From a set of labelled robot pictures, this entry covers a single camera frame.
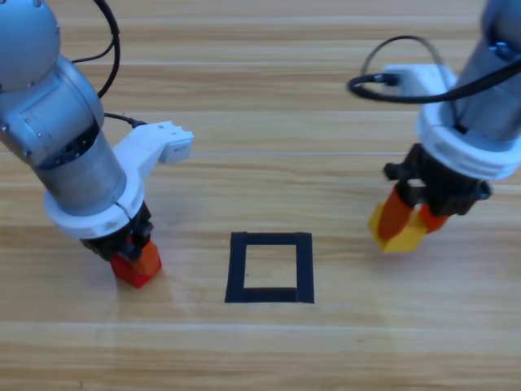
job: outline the black square outline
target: black square outline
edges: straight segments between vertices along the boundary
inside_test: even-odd
[[[296,288],[245,288],[248,245],[296,246]],[[264,234],[232,232],[226,303],[314,304],[313,238],[311,234]]]

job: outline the metal cylinder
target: metal cylinder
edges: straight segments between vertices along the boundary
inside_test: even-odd
[[[101,132],[81,157],[55,169],[33,170],[59,207],[75,216],[110,208],[126,187],[125,171]]]
[[[476,47],[457,86],[475,81],[507,64],[483,40]],[[489,151],[509,149],[521,134],[520,91],[521,76],[516,76],[482,93],[458,100],[459,125],[466,130],[462,137],[468,143]],[[453,125],[453,114],[448,103],[444,103],[442,116],[446,124]]]

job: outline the wood grain surface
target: wood grain surface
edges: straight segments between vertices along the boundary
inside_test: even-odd
[[[92,1],[48,3],[64,55],[106,47]],[[110,3],[123,59],[105,108],[195,134],[193,156],[146,183],[164,269],[139,291],[116,281],[49,222],[42,185],[3,148],[1,390],[521,389],[521,177],[416,253],[385,256],[366,224],[391,188],[382,167],[416,141],[416,108],[344,89],[403,33],[460,70],[483,1]],[[100,87],[111,61],[81,69]],[[374,68],[430,61],[396,43]],[[128,131],[104,127],[112,143]],[[226,304],[233,231],[313,233],[316,304]],[[248,260],[248,286],[295,284],[287,248]]]

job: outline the silver arm segment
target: silver arm segment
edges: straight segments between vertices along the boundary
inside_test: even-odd
[[[455,87],[483,77],[521,58],[521,2],[489,0],[482,18],[483,38],[475,48]],[[480,94],[457,101],[459,129],[470,145],[501,152],[521,135],[521,75]],[[453,125],[448,103],[443,115]]]
[[[59,55],[42,0],[0,1],[0,140],[30,165],[67,213],[114,205],[126,177],[101,129],[104,111],[81,71]]]

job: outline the yellow block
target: yellow block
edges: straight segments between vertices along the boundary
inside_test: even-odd
[[[384,253],[411,253],[416,250],[428,232],[418,213],[411,214],[409,223],[407,223],[405,229],[398,236],[384,242],[378,236],[378,225],[382,217],[383,206],[384,203],[378,204],[369,221],[369,228],[382,251]]]

